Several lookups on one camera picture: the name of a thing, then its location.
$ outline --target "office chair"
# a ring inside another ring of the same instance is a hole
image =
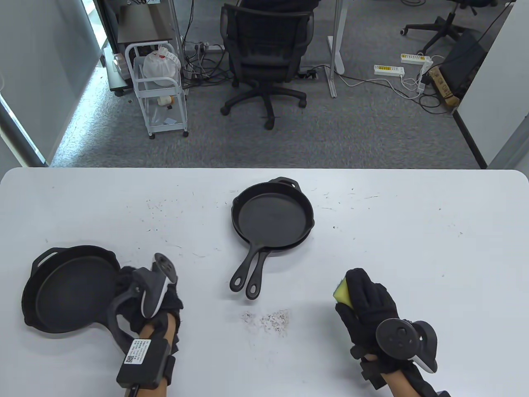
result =
[[[424,48],[417,52],[417,55],[426,55],[426,51],[428,48],[430,48],[437,40],[439,40],[442,37],[450,36],[455,41],[459,40],[459,35],[463,33],[467,28],[464,28],[462,26],[454,25],[453,21],[455,18],[455,12],[457,11],[458,7],[465,8],[470,7],[472,10],[472,13],[474,15],[477,15],[478,13],[474,8],[481,8],[486,7],[490,4],[492,4],[495,0],[451,0],[455,2],[454,9],[450,14],[448,14],[448,17],[446,20],[444,18],[441,18],[440,16],[437,17],[435,20],[435,23],[426,23],[426,24],[419,24],[419,25],[406,25],[404,29],[400,30],[400,34],[405,36],[408,34],[408,29],[415,29],[415,30],[431,30],[434,32],[437,32],[434,37],[424,46]]]
[[[264,127],[271,130],[275,119],[271,95],[298,98],[298,106],[306,107],[307,94],[273,84],[292,80],[313,32],[312,12],[273,13],[224,4],[221,36],[235,75],[232,86],[242,82],[253,89],[227,101],[221,113],[226,116],[233,105],[260,96],[267,111]]]

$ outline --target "cast iron skillet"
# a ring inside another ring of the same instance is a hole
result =
[[[272,251],[294,248],[301,244],[314,226],[314,212],[296,181],[279,177],[253,185],[233,200],[233,227],[250,244],[246,259],[230,281],[230,289],[243,289],[252,259],[259,254],[246,296],[256,299],[261,292],[262,270]]]
[[[63,333],[97,322],[126,353],[133,338],[119,328],[116,310],[139,296],[139,291],[131,288],[114,299],[119,271],[115,254],[101,247],[47,250],[33,262],[22,293],[25,323],[44,332]]]

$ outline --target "yellow sponge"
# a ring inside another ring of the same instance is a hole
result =
[[[345,278],[340,282],[338,287],[336,287],[332,296],[337,302],[344,303],[350,308],[353,308],[351,298],[349,298],[349,290],[347,289],[347,282],[345,281]]]

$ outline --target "gray carpet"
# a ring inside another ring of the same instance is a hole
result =
[[[218,21],[223,1],[195,0],[188,40],[220,43]],[[182,33],[189,0],[181,0]],[[399,34],[406,23],[431,23],[446,17],[453,3],[427,0],[407,7],[398,0],[355,0],[349,6],[342,45],[346,75],[373,78],[373,64],[396,65],[402,52],[415,53],[429,32]],[[456,22],[483,32],[503,9],[486,7],[474,17],[459,10]],[[302,65],[329,63],[326,36],[332,33],[334,2],[322,0],[315,11],[314,39]],[[489,31],[490,44],[508,12]],[[445,55],[450,39],[430,54]],[[406,66],[407,77],[418,67]],[[400,83],[395,78],[395,86]],[[219,112],[223,102],[247,89],[229,83],[190,90],[189,137],[181,132],[157,134],[149,140],[133,93],[117,98],[108,91],[106,71],[96,68],[52,165],[58,167],[306,167],[306,168],[478,168],[464,138],[449,115],[431,115],[387,88],[362,84],[349,88],[337,79],[338,98],[329,95],[323,73],[316,81],[286,86],[305,91],[308,106],[293,98],[274,97],[276,126],[263,128],[266,114],[260,99]]]

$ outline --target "chair base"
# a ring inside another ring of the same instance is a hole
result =
[[[236,84],[232,83],[233,87],[238,87],[238,85],[239,85],[238,80]],[[224,103],[224,106],[221,108],[221,113],[224,116],[227,116],[230,113],[231,108],[237,103],[245,101],[250,98],[255,98],[256,96],[260,96],[261,98],[263,98],[264,106],[267,112],[267,121],[264,124],[264,127],[267,130],[271,130],[273,128],[273,125],[276,119],[276,117],[273,114],[272,101],[270,99],[271,95],[292,96],[294,98],[299,99],[299,103],[298,103],[299,107],[307,106],[307,94],[305,94],[304,92],[296,91],[294,89],[283,88],[283,87],[276,87],[273,85],[273,83],[270,83],[270,82],[259,82],[259,85],[253,86],[253,89],[251,89],[250,91],[237,95],[236,97],[231,98],[229,101],[226,101],[226,103]]]
[[[435,36],[432,37],[432,39],[423,47],[423,49],[417,52],[417,55],[426,55],[428,49],[442,37],[450,36],[454,41],[459,40],[459,37],[461,37],[460,34],[462,34],[467,28],[452,24],[454,18],[454,13],[450,13],[446,20],[438,16],[435,20],[435,23],[406,25],[404,29],[400,30],[400,33],[401,35],[405,36],[408,34],[408,29],[429,30],[437,32]]]

